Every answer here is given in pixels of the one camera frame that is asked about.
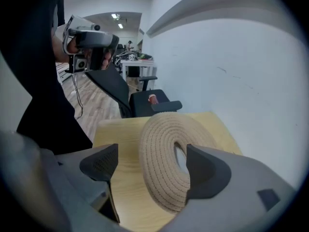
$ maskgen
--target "person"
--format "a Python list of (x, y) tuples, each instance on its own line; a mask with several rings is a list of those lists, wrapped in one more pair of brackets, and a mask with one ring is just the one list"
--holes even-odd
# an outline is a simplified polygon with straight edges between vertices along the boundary
[(126, 46), (126, 50), (127, 51), (131, 51), (134, 47), (131, 46), (132, 41), (128, 41), (127, 46)]
[[(64, 23), (63, 0), (18, 1), (23, 8), (15, 6), (4, 15), (14, 22), (10, 25), (13, 33), (4, 35), (0, 43), (8, 66), (32, 96), (17, 132), (54, 154), (91, 148), (92, 142), (75, 120), (75, 110), (57, 80), (56, 62), (69, 61), (61, 40), (54, 35), (57, 24)], [(77, 51), (75, 39), (68, 50)], [(103, 68), (108, 61), (103, 61)]]

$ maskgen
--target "wooden floor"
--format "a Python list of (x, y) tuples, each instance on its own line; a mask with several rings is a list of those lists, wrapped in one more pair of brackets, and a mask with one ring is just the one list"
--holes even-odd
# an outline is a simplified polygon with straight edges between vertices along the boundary
[[(118, 103), (98, 88), (84, 74), (76, 74), (78, 91), (83, 104), (83, 116), (77, 121), (93, 141), (98, 123), (103, 119), (121, 118)], [(137, 78), (127, 78), (127, 82), (133, 86), (138, 86)], [(136, 90), (129, 86), (129, 96)], [(77, 102), (76, 92), (72, 77), (63, 82), (62, 88), (68, 101), (75, 108), (75, 117), (81, 114), (81, 108)]]

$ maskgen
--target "light wood tabletop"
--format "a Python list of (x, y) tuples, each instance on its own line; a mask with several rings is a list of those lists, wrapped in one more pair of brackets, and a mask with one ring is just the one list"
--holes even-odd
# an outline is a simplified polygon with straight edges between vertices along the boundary
[[(241, 155), (235, 140), (212, 112), (187, 114), (200, 122), (219, 148)], [(135, 232), (159, 230), (175, 216), (160, 208), (144, 183), (139, 163), (139, 136), (149, 117), (103, 120), (99, 122), (94, 147), (118, 144), (118, 166), (112, 176), (112, 195), (120, 225)]]

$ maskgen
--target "hand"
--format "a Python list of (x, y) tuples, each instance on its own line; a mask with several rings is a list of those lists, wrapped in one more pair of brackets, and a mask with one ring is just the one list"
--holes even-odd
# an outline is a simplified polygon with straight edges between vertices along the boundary
[[(74, 37), (68, 44), (67, 49), (70, 53), (78, 53), (79, 49), (76, 47), (76, 37)], [(89, 50), (84, 50), (84, 54), (87, 57), (89, 54)], [(102, 66), (101, 69), (102, 70), (106, 70), (108, 67), (108, 64), (110, 62), (110, 59), (112, 57), (112, 54), (110, 52), (108, 52), (107, 54), (105, 54), (105, 59), (102, 62)]]

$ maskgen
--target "braided rope coil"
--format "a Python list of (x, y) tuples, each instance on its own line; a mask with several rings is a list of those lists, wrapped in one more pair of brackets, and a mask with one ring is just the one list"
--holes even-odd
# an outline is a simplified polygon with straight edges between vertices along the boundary
[(144, 181), (152, 199), (171, 213), (181, 211), (190, 188), (190, 176), (176, 160), (176, 143), (185, 155), (187, 144), (217, 148), (212, 135), (187, 115), (159, 113), (146, 122), (139, 145)]

